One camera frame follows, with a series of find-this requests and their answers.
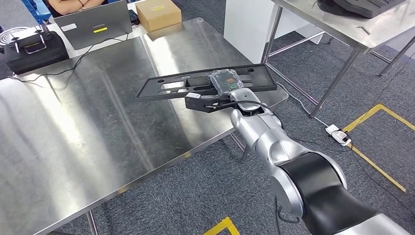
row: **laptop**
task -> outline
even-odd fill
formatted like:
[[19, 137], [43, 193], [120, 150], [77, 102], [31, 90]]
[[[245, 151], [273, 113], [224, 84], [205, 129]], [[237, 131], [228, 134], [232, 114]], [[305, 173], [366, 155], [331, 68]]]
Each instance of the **laptop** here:
[[55, 18], [75, 50], [133, 31], [126, 0]]

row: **person's arm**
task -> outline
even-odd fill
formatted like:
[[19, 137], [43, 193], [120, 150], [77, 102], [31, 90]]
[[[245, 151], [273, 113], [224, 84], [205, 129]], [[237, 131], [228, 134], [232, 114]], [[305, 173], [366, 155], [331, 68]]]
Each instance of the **person's arm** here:
[[53, 7], [59, 14], [67, 15], [77, 12], [82, 8], [88, 0], [49, 0], [49, 5]]
[[87, 3], [85, 3], [83, 9], [88, 9], [94, 6], [101, 5], [105, 0], [89, 0]]

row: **power strip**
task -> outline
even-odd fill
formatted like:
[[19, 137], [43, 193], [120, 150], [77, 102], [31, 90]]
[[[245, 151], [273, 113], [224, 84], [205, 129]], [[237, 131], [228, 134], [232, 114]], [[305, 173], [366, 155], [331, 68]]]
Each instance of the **power strip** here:
[[346, 146], [351, 142], [349, 136], [334, 124], [326, 127], [325, 131], [342, 146]]

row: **yellow floor tape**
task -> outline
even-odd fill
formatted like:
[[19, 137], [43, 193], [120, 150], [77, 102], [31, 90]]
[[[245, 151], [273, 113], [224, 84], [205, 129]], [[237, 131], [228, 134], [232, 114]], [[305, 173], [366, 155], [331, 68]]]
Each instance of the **yellow floor tape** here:
[[[362, 124], [365, 120], [367, 120], [369, 117], [371, 117], [373, 114], [378, 112], [379, 110], [383, 110], [392, 117], [396, 118], [403, 124], [407, 125], [409, 128], [415, 131], [415, 126], [400, 117], [398, 114], [393, 112], [392, 110], [385, 107], [383, 104], [377, 104], [373, 108], [371, 108], [366, 113], [362, 114], [359, 118], [357, 118], [355, 121], [353, 121], [351, 124], [347, 125], [345, 128], [343, 128], [343, 131], [350, 132], [354, 128], [356, 128], [358, 125]], [[371, 165], [373, 168], [375, 168], [379, 173], [381, 173], [386, 179], [388, 179], [392, 184], [394, 184], [396, 187], [398, 187], [403, 192], [406, 192], [406, 189], [398, 183], [396, 180], [394, 180], [390, 175], [388, 175], [385, 171], [383, 171], [378, 165], [376, 165], [372, 160], [370, 160], [368, 157], [366, 157], [362, 152], [360, 152], [355, 146], [353, 146], [352, 150], [357, 153], [361, 158], [363, 158], [369, 165]]]
[[231, 235], [239, 235], [239, 231], [236, 229], [235, 225], [233, 225], [229, 217], [223, 219], [219, 224], [215, 225], [203, 235], [217, 235], [224, 229], [228, 229]]

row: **keyboard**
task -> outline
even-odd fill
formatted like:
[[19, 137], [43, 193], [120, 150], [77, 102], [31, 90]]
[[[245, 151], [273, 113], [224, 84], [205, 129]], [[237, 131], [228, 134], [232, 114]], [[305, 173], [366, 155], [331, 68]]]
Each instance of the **keyboard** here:
[[334, 0], [347, 11], [373, 18], [406, 0]]

